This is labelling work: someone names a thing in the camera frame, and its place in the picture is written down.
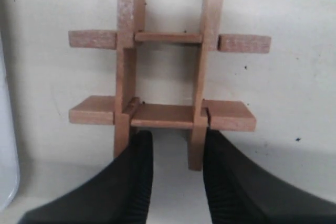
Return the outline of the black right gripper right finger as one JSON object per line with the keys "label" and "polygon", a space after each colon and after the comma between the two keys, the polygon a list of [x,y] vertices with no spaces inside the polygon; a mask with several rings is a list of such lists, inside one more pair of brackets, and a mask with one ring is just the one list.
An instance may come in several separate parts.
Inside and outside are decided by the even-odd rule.
{"label": "black right gripper right finger", "polygon": [[203,181],[212,223],[335,223],[335,203],[269,173],[207,130]]}

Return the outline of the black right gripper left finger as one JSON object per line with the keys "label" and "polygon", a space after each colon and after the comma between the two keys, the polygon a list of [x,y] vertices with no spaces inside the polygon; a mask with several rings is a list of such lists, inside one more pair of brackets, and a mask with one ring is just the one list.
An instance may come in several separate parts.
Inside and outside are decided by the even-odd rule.
{"label": "black right gripper left finger", "polygon": [[152,186],[153,136],[143,130],[99,174],[19,223],[146,223]]}

